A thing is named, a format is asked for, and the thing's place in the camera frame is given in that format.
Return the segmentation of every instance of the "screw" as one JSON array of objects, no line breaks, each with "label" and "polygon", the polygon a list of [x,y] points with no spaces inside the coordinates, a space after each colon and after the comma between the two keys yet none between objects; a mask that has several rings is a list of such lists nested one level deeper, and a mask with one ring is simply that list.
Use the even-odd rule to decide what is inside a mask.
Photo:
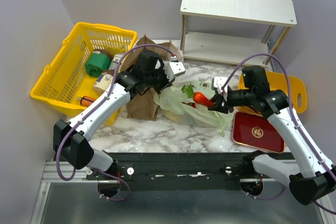
[{"label": "screw", "polygon": [[85,171],[86,175],[91,175],[93,173],[93,170],[91,170],[90,168],[88,168],[86,171]]},{"label": "screw", "polygon": [[134,173],[134,169],[133,169],[132,167],[129,167],[129,168],[127,169],[127,174],[128,174],[128,175],[133,175],[133,173]]},{"label": "screw", "polygon": [[226,166],[225,173],[226,173],[227,175],[230,175],[230,174],[232,173],[231,167]]}]

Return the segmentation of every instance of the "marble countertop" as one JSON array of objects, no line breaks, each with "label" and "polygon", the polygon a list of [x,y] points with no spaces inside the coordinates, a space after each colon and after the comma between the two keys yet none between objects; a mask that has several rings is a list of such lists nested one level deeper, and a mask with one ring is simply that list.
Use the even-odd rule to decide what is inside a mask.
[{"label": "marble countertop", "polygon": [[[213,76],[228,77],[235,66],[222,63],[185,60],[186,73],[176,78],[176,83],[185,81],[209,81]],[[229,85],[237,88],[241,71],[237,71]],[[220,136],[218,129],[179,125],[162,115],[159,109],[157,121],[142,121],[127,118],[122,107],[112,126],[102,126],[90,141],[90,145],[107,152],[161,152],[161,153],[206,153],[206,152],[253,152],[253,147],[236,144],[232,140],[232,123]]]}]

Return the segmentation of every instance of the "white wooden table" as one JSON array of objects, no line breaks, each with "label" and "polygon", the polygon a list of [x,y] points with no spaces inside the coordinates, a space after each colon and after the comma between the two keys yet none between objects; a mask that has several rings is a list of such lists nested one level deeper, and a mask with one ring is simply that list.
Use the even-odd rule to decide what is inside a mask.
[{"label": "white wooden table", "polygon": [[[247,56],[268,52],[267,40],[275,26],[284,26],[270,53],[274,53],[289,27],[297,24],[292,0],[182,0],[183,27],[180,49],[184,57],[238,64]],[[262,40],[188,32],[188,17],[200,16],[267,24]],[[246,65],[265,66],[266,57],[256,57]]]}]

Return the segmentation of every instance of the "white shelf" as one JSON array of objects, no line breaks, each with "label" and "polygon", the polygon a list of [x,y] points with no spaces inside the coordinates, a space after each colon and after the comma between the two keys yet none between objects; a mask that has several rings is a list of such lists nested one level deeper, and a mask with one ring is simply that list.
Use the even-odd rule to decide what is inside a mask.
[{"label": "white shelf", "polygon": [[[267,52],[267,45],[259,39],[188,32],[185,36],[184,58],[239,64],[246,57]],[[255,57],[244,65],[259,65],[266,56]]]},{"label": "white shelf", "polygon": [[292,0],[182,0],[184,15],[293,27]]}]

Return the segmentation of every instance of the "shelf leg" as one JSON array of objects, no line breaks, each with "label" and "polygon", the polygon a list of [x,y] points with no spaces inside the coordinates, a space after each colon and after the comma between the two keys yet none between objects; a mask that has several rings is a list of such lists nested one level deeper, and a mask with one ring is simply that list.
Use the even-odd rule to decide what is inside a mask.
[{"label": "shelf leg", "polygon": [[271,33],[272,33],[274,27],[275,27],[275,25],[270,25],[270,26],[268,27],[267,32],[265,33],[265,36],[263,37],[261,43],[266,44],[266,42],[267,42],[269,36],[271,35]]},{"label": "shelf leg", "polygon": [[184,52],[184,44],[185,44],[185,35],[188,30],[188,18],[189,15],[182,15],[182,36],[181,36],[181,44],[180,50]]},{"label": "shelf leg", "polygon": [[[286,27],[282,30],[282,32],[281,32],[279,38],[277,39],[277,41],[275,42],[273,48],[272,48],[271,51],[270,51],[270,54],[271,54],[271,55],[274,55],[274,53],[278,50],[280,44],[281,44],[282,41],[284,40],[284,38],[285,38],[285,36],[286,36],[286,34],[287,34],[287,32],[288,32],[289,29],[290,29],[290,27],[287,27],[287,26],[286,26]],[[266,59],[263,63],[264,63],[265,65],[267,65],[267,64],[270,62],[270,60],[271,60],[271,57],[267,57],[267,59]]]}]

